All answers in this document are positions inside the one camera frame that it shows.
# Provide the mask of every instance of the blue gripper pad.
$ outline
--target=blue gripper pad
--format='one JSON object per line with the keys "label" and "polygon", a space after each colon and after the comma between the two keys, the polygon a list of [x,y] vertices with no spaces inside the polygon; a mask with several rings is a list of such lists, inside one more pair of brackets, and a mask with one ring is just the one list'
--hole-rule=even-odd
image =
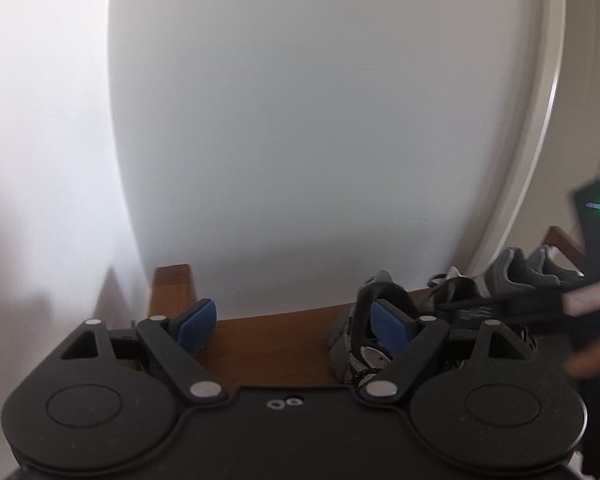
{"label": "blue gripper pad", "polygon": [[391,357],[402,352],[416,335],[415,320],[387,300],[371,304],[371,330]]}
{"label": "blue gripper pad", "polygon": [[193,357],[216,329],[217,318],[216,304],[212,300],[200,300],[170,319],[168,332]]}

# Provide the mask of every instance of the wooden board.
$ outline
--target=wooden board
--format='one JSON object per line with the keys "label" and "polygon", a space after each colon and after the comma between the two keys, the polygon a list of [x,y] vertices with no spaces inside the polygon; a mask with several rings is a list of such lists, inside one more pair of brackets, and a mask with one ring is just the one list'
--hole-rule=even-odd
{"label": "wooden board", "polygon": [[[188,290],[191,296],[186,301]],[[417,290],[411,297],[427,293],[428,289]],[[174,317],[191,306],[193,298],[189,266],[156,269],[151,315]],[[241,384],[338,384],[329,370],[326,339],[331,324],[348,306],[220,320],[196,361],[230,390]]]}
{"label": "wooden board", "polygon": [[584,250],[557,225],[552,225],[542,240],[543,245],[557,247],[564,256],[581,272],[587,267]]}
{"label": "wooden board", "polygon": [[176,317],[196,301],[191,267],[173,265],[155,269],[149,316]]}

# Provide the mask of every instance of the sneaker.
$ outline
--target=sneaker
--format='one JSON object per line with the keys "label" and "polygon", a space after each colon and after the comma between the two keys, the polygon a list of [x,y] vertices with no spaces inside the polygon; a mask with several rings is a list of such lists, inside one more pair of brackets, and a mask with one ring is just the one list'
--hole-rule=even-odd
{"label": "sneaker", "polygon": [[[533,259],[533,262],[539,257],[536,252],[529,258]],[[549,267],[547,259],[545,258],[542,263],[548,270],[556,267],[563,270],[565,276],[571,275],[572,271],[562,269],[553,262],[551,262],[553,267]],[[482,275],[476,278],[463,276],[458,269],[451,267],[446,274],[432,276],[429,285],[432,284],[435,285],[433,290],[424,300],[418,302],[420,312],[431,313],[435,311],[436,305],[442,303],[491,298],[501,294],[531,290],[538,286],[560,285],[560,279],[552,273],[535,270],[525,260],[522,249],[508,247],[500,253]]]}
{"label": "sneaker", "polygon": [[539,286],[560,285],[553,274],[541,274],[526,262],[522,249],[507,247],[475,283],[484,298],[531,290]]}
{"label": "sneaker", "polygon": [[354,306],[335,321],[328,339],[332,373],[360,388],[385,368],[416,335],[418,311],[393,282],[372,280]]}
{"label": "sneaker", "polygon": [[583,279],[583,276],[577,270],[564,269],[557,265],[551,259],[550,253],[551,247],[541,245],[531,253],[526,262],[535,272],[557,276],[562,285],[575,285]]}
{"label": "sneaker", "polygon": [[372,283],[393,283],[394,277],[393,275],[385,269],[378,270],[371,278],[366,280],[366,282],[358,289],[358,292],[365,288],[367,285],[371,285]]}

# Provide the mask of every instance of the black sneaker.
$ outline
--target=black sneaker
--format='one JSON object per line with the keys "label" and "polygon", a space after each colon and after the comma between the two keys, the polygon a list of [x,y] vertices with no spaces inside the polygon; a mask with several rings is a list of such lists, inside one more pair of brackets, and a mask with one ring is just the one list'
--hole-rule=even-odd
{"label": "black sneaker", "polygon": [[526,259],[529,267],[540,274],[556,276],[562,285],[577,285],[584,276],[577,270],[564,269],[556,264],[550,256],[551,247],[541,245]]}
{"label": "black sneaker", "polygon": [[415,337],[417,316],[400,285],[375,281],[365,285],[356,304],[331,329],[331,371],[341,382],[360,388]]}
{"label": "black sneaker", "polygon": [[529,266],[519,247],[504,249],[489,268],[476,277],[475,282],[484,298],[533,290],[539,286],[560,285],[557,276],[542,274]]}

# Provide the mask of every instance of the screw hole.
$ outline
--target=screw hole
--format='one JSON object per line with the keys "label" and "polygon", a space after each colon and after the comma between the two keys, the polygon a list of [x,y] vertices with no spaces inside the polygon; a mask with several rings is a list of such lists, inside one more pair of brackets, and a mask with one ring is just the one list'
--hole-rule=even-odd
{"label": "screw hole", "polygon": [[267,401],[267,408],[272,410],[284,410],[285,406],[285,401],[282,399],[271,399]]}
{"label": "screw hole", "polygon": [[304,399],[298,396],[291,396],[285,399],[287,406],[302,406],[304,404]]}

